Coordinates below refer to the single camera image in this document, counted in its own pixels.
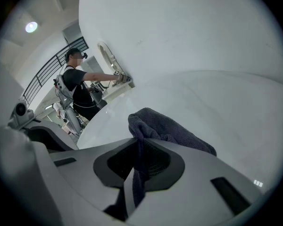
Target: dark gray cloth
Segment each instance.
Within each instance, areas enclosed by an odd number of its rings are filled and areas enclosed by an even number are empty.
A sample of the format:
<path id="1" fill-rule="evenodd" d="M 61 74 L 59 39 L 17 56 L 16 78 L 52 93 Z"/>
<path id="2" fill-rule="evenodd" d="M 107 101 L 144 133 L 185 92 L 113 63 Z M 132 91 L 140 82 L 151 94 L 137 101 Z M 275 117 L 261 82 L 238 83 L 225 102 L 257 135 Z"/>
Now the dark gray cloth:
<path id="1" fill-rule="evenodd" d="M 216 150 L 171 118 L 150 108 L 129 115 L 129 131 L 138 140 L 153 138 L 198 149 L 216 156 Z"/>
<path id="2" fill-rule="evenodd" d="M 133 200 L 137 207 L 145 196 L 144 184 L 149 180 L 148 170 L 143 158 L 143 139 L 153 138 L 202 150 L 216 156 L 216 150 L 182 127 L 171 118 L 150 108 L 143 108 L 129 115 L 129 131 L 138 139 L 138 157 L 133 174 Z"/>

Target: black pants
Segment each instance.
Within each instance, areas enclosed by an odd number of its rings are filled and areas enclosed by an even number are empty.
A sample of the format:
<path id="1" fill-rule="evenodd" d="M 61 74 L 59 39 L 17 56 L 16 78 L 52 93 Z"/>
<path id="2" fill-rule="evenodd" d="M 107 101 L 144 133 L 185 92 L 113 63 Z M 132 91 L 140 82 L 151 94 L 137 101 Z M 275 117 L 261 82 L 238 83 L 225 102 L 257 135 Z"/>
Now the black pants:
<path id="1" fill-rule="evenodd" d="M 82 108 L 77 105 L 74 105 L 74 109 L 83 117 L 85 117 L 87 120 L 91 121 L 91 119 L 96 115 L 97 112 L 100 111 L 100 109 L 97 106 L 91 107 L 91 108 Z"/>

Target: black rectangular cutout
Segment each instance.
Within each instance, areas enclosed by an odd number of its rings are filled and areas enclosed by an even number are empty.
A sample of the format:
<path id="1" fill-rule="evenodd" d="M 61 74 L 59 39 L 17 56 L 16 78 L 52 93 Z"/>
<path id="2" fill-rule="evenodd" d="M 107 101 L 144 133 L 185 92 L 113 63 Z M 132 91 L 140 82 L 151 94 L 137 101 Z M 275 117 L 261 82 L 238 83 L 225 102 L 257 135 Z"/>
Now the black rectangular cutout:
<path id="1" fill-rule="evenodd" d="M 225 178 L 215 178 L 211 182 L 234 215 L 241 213 L 250 206 L 245 198 Z"/>
<path id="2" fill-rule="evenodd" d="M 76 159 L 74 159 L 73 157 L 69 157 L 69 158 L 65 158 L 62 160 L 58 160 L 58 161 L 54 161 L 54 164 L 59 167 L 59 166 L 63 166 L 72 162 L 75 162 Z"/>

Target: man's arm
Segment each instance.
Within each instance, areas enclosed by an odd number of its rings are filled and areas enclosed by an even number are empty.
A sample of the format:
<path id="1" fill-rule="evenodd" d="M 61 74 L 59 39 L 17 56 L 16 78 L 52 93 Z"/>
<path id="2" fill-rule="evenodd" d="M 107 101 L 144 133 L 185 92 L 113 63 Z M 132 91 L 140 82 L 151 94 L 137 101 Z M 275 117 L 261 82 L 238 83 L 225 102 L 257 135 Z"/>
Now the man's arm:
<path id="1" fill-rule="evenodd" d="M 117 75 L 110 75 L 105 73 L 86 73 L 82 81 L 117 81 Z"/>

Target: ceiling light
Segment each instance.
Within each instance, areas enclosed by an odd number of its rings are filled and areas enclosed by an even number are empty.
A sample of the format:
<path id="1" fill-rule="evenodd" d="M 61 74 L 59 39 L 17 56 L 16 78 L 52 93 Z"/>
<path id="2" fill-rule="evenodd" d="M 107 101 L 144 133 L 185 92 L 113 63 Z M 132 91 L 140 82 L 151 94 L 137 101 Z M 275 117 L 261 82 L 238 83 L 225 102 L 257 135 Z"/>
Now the ceiling light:
<path id="1" fill-rule="evenodd" d="M 38 24 L 36 22 L 30 22 L 26 25 L 25 30 L 27 32 L 33 32 L 37 29 Z"/>

